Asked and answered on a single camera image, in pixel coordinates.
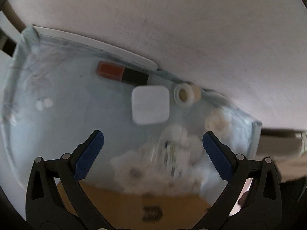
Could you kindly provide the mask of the clear case orange black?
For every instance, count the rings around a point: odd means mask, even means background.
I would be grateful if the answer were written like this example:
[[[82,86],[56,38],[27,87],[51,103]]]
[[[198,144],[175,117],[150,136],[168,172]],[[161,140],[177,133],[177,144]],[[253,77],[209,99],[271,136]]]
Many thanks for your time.
[[[133,86],[145,86],[149,79],[149,75],[146,73],[106,61],[99,61],[96,74],[109,80],[115,80]]]

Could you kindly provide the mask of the brown cardboard box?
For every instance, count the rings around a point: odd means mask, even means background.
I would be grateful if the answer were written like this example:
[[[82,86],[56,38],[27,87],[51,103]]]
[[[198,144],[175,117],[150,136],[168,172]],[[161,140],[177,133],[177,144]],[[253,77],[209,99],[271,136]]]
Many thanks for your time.
[[[199,196],[128,195],[80,184],[102,216],[121,229],[191,229],[210,205]]]

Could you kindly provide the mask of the clear bottle with cork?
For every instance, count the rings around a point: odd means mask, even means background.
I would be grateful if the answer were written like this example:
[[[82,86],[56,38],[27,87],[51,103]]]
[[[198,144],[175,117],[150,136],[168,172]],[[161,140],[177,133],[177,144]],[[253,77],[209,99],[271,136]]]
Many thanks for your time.
[[[201,98],[201,89],[195,84],[181,83],[174,87],[174,100],[179,106],[192,106]]]

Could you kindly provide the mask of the white square lid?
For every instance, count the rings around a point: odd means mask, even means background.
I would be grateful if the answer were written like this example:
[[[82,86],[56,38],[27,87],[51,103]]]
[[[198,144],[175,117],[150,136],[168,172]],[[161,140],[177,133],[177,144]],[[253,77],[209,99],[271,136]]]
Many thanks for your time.
[[[165,86],[137,86],[132,91],[131,103],[137,125],[160,124],[170,117],[170,93]]]

